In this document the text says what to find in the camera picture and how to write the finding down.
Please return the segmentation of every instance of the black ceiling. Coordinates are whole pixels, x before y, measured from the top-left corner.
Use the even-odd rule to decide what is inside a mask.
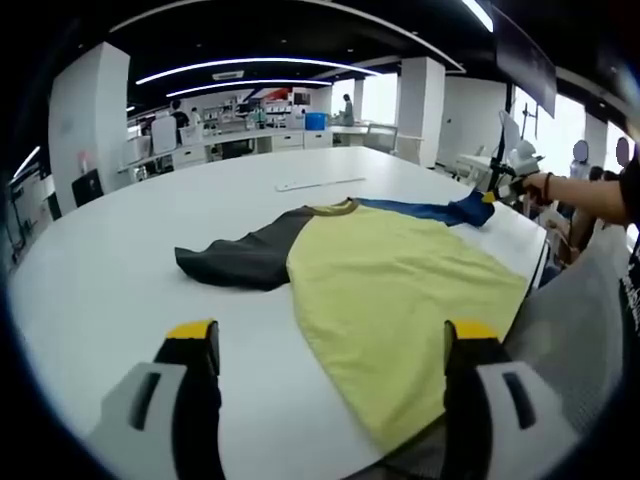
[[[137,111],[166,103],[166,93],[213,83],[216,69],[181,73],[144,85],[135,80],[169,68],[216,59],[251,56],[291,56],[354,63],[386,55],[429,54],[420,43],[370,20],[296,0],[212,0],[191,3],[151,15],[113,33],[119,23],[168,0],[128,3],[55,2],[34,16],[27,3],[16,5],[29,34],[5,45],[19,55],[9,82],[13,112],[10,154],[5,167],[15,167],[33,149],[46,147],[47,96],[52,79],[86,50],[108,41],[131,56],[129,100]],[[337,0],[382,18],[417,35],[464,64],[473,76],[497,75],[493,38],[460,0]],[[615,67],[621,58],[636,67],[635,30],[623,10],[623,0],[494,0],[559,66],[614,91]],[[396,64],[373,67],[397,68]],[[326,71],[314,66],[253,64],[248,78],[310,78]],[[46,158],[46,148],[40,154]]]

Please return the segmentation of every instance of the blue sleeve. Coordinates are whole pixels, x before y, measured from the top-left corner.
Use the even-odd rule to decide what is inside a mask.
[[[491,203],[482,201],[482,193],[474,190],[469,196],[449,202],[448,205],[437,205],[430,203],[404,203],[393,200],[372,200],[359,198],[358,201],[365,207],[379,208],[380,210],[391,210],[415,218],[425,218],[437,220],[445,223],[448,227],[453,227],[461,223],[468,223],[474,227],[481,227],[495,212],[495,207]]]

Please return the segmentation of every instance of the bracelet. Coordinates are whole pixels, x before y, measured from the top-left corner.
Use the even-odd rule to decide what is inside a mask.
[[[553,173],[549,172],[547,173],[547,176],[544,179],[544,189],[542,190],[542,201],[545,203],[549,202],[549,179],[551,178],[552,175]]]

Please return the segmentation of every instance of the white cabinet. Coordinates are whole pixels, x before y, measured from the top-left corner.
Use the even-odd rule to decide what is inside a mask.
[[[302,150],[304,147],[303,132],[274,135],[271,138],[271,146],[274,152],[282,150]]]
[[[171,157],[174,170],[207,163],[207,153],[202,145],[179,148],[171,154]]]
[[[333,134],[329,130],[304,132],[304,148],[325,148],[333,146]]]

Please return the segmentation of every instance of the blue bin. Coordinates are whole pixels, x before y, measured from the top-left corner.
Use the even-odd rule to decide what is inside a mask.
[[[305,130],[324,130],[327,128],[329,116],[326,113],[311,112],[305,115]]]

